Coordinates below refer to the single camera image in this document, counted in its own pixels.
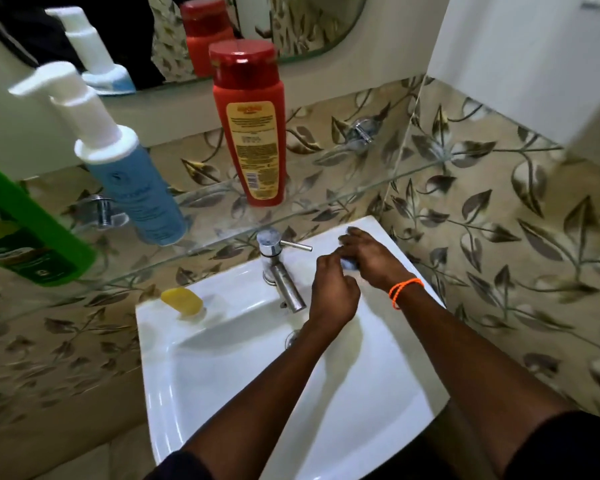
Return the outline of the person's left hand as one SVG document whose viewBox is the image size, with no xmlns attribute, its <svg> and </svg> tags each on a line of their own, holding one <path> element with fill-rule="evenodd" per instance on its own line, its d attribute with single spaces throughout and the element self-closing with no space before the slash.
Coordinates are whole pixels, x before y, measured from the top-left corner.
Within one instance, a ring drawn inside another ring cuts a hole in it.
<svg viewBox="0 0 600 480">
<path fill-rule="evenodd" d="M 312 284 L 309 329 L 333 341 L 354 318 L 360 297 L 348 297 L 340 257 L 336 253 L 317 259 Z"/>
</svg>

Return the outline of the person's right hand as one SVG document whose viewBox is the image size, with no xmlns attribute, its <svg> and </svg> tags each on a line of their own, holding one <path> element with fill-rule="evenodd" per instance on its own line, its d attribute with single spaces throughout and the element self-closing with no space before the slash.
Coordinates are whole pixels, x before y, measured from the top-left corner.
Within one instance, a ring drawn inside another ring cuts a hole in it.
<svg viewBox="0 0 600 480">
<path fill-rule="evenodd" d="M 361 277 L 371 286 L 384 292 L 389 292 L 398 284 L 415 279 L 416 276 L 410 273 L 387 247 L 380 244 L 381 250 L 376 255 L 340 255 L 340 257 L 355 258 L 360 265 Z"/>
</svg>

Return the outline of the person's left forearm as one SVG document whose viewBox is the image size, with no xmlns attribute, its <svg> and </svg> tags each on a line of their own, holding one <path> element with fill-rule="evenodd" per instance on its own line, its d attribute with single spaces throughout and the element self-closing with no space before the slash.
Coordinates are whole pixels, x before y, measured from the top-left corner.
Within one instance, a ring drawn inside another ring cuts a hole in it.
<svg viewBox="0 0 600 480">
<path fill-rule="evenodd" d="M 293 343 L 216 412 L 182 450 L 213 480 L 258 480 L 304 388 L 352 315 L 311 315 Z"/>
</svg>

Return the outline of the person's right forearm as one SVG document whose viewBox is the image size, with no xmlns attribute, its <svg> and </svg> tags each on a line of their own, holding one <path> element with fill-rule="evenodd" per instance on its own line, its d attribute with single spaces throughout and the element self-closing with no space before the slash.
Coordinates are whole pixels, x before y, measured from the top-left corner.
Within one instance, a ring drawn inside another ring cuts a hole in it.
<svg viewBox="0 0 600 480">
<path fill-rule="evenodd" d="M 495 473 L 545 421 L 573 411 L 551 387 L 409 284 L 393 299 L 468 421 Z"/>
</svg>

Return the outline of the chrome sink faucet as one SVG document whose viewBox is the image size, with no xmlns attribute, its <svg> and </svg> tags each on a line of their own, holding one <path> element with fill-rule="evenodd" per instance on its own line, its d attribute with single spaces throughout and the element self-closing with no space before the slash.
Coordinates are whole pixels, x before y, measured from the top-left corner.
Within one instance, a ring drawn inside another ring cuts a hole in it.
<svg viewBox="0 0 600 480">
<path fill-rule="evenodd" d="M 281 258 L 284 248 L 312 252 L 313 247 L 282 239 L 281 233 L 274 228 L 264 228 L 256 233 L 258 251 L 263 265 L 263 279 L 276 287 L 291 313 L 306 309 L 304 298 L 288 272 Z"/>
</svg>

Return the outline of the red shampoo bottle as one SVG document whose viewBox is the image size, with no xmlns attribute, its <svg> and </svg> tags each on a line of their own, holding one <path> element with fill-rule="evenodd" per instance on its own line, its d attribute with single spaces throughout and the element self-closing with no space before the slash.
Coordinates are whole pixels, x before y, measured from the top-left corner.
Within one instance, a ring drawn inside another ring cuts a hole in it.
<svg viewBox="0 0 600 480">
<path fill-rule="evenodd" d="M 285 88 L 278 51 L 266 40 L 209 46 L 213 95 L 233 165 L 252 207 L 282 203 L 286 181 Z"/>
</svg>

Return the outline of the yellow soap bar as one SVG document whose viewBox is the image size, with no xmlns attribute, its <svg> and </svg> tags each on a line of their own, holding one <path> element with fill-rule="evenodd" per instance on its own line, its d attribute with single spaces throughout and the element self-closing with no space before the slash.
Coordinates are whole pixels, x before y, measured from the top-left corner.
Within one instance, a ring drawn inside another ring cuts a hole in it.
<svg viewBox="0 0 600 480">
<path fill-rule="evenodd" d="M 204 308 L 203 300 L 192 290 L 185 287 L 163 291 L 160 300 L 183 317 L 197 315 Z"/>
</svg>

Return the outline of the blue pump bottle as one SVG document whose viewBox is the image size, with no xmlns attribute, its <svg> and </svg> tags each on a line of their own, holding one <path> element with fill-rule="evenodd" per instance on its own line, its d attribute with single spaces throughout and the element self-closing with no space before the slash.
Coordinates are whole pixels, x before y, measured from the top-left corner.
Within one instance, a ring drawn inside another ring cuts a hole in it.
<svg viewBox="0 0 600 480">
<path fill-rule="evenodd" d="M 69 62 L 44 64 L 8 88 L 16 97 L 46 94 L 77 138 L 73 151 L 126 213 L 146 242 L 170 246 L 187 222 L 135 131 L 119 125 Z"/>
</svg>

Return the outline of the black left sleeve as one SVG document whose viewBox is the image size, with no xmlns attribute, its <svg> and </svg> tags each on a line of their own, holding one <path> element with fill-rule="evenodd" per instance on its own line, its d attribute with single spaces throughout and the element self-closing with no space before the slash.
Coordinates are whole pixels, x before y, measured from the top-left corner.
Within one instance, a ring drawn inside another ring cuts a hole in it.
<svg viewBox="0 0 600 480">
<path fill-rule="evenodd" d="M 215 480 L 209 469 L 193 453 L 176 451 L 156 468 L 152 469 L 143 480 Z"/>
</svg>

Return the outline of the black sleeve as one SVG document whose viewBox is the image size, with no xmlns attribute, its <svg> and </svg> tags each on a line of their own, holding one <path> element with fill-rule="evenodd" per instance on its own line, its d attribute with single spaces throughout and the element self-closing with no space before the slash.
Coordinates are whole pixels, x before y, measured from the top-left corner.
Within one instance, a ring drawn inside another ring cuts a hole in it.
<svg viewBox="0 0 600 480">
<path fill-rule="evenodd" d="M 600 417 L 572 411 L 545 421 L 513 455 L 502 480 L 600 480 Z"/>
<path fill-rule="evenodd" d="M 176 451 L 156 468 L 152 469 L 143 480 L 215 480 L 209 469 L 193 453 Z"/>
</svg>

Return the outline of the black right sleeve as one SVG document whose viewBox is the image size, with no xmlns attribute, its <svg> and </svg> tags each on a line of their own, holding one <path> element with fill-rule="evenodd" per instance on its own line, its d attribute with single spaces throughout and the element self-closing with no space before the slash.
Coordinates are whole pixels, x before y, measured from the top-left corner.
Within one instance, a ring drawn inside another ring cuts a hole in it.
<svg viewBox="0 0 600 480">
<path fill-rule="evenodd" d="M 600 480 L 600 417 L 572 411 L 545 421 L 513 455 L 502 480 Z"/>
</svg>

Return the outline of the green bottle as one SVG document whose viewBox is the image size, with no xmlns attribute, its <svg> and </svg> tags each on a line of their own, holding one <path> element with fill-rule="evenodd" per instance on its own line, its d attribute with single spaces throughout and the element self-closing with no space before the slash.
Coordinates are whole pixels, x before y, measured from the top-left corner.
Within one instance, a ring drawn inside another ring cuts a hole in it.
<svg viewBox="0 0 600 480">
<path fill-rule="evenodd" d="M 96 252 L 0 171 L 0 267 L 41 287 L 83 276 Z"/>
</svg>

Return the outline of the chrome shelf bracket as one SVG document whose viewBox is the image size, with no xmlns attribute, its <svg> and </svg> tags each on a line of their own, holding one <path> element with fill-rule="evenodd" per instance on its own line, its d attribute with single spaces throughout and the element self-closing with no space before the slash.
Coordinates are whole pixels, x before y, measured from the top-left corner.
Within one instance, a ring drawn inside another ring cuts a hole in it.
<svg viewBox="0 0 600 480">
<path fill-rule="evenodd" d="M 344 133 L 344 144 L 353 148 L 369 145 L 374 142 L 382 125 L 375 117 L 355 120 Z"/>
<path fill-rule="evenodd" d="M 74 220 L 77 228 L 112 230 L 127 225 L 128 215 L 113 199 L 101 194 L 90 195 L 75 204 Z"/>
</svg>

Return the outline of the glass wall shelf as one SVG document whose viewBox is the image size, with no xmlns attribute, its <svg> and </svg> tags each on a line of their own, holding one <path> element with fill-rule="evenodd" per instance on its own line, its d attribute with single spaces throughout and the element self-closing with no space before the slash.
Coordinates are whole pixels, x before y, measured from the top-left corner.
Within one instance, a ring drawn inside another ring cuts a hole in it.
<svg viewBox="0 0 600 480">
<path fill-rule="evenodd" d="M 394 184 L 399 177 L 432 166 L 444 167 L 449 162 L 465 168 L 491 152 L 510 152 L 497 149 L 494 142 L 466 141 L 443 149 L 431 137 L 412 139 L 415 152 L 394 133 L 384 145 L 379 144 L 379 139 L 359 148 L 341 144 L 288 162 L 283 202 L 269 208 L 249 206 L 235 170 L 220 177 L 206 164 L 184 160 L 190 176 L 205 183 L 188 193 L 169 188 L 188 225 L 185 236 L 170 246 L 146 242 L 131 221 L 107 231 L 77 228 L 76 202 L 94 194 L 104 196 L 103 193 L 88 193 L 82 187 L 83 193 L 76 201 L 48 200 L 61 204 L 54 217 L 96 252 L 96 262 L 83 276 L 59 287 L 39 287 L 17 276 L 0 284 L 0 329 L 1 322 L 44 308 L 119 302 L 147 282 L 153 269 L 164 263 L 204 254 L 217 243 L 297 215 L 309 216 L 311 222 L 318 224 L 343 223 L 345 216 L 353 216 L 357 202 L 369 189 Z"/>
</svg>

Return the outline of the wall mirror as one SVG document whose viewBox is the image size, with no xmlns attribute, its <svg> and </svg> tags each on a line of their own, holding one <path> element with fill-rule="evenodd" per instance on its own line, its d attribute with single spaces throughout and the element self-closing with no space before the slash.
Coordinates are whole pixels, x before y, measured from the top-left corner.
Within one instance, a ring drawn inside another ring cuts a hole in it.
<svg viewBox="0 0 600 480">
<path fill-rule="evenodd" d="M 272 42 L 281 58 L 323 53 L 341 42 L 367 0 L 222 0 L 236 39 Z M 37 68 L 69 62 L 101 95 L 128 95 L 201 79 L 198 0 L 0 0 L 0 42 Z"/>
</svg>

